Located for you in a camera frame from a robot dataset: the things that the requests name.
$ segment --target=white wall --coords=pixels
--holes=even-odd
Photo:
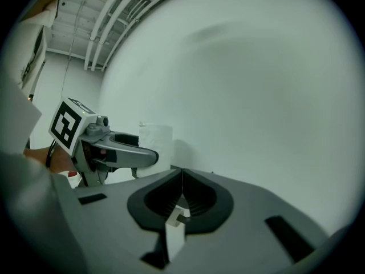
[[[99,93],[103,80],[100,70],[84,71],[84,61],[47,52],[46,63],[35,87],[33,104],[42,116],[30,136],[33,149],[47,147],[52,142],[48,129],[62,95],[77,99],[94,111],[98,111]]]
[[[362,57],[325,0],[167,0],[107,69],[112,129],[174,128],[177,166],[268,188],[328,233],[363,193]]]

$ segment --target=person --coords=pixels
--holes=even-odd
[[[52,26],[56,11],[57,0],[37,0],[23,14],[5,44],[2,68],[27,97],[45,58],[47,42],[43,28]],[[25,149],[24,155],[46,165],[49,150],[49,147]],[[51,161],[47,165],[51,172],[58,174],[76,170],[61,146],[55,146],[51,153]]]

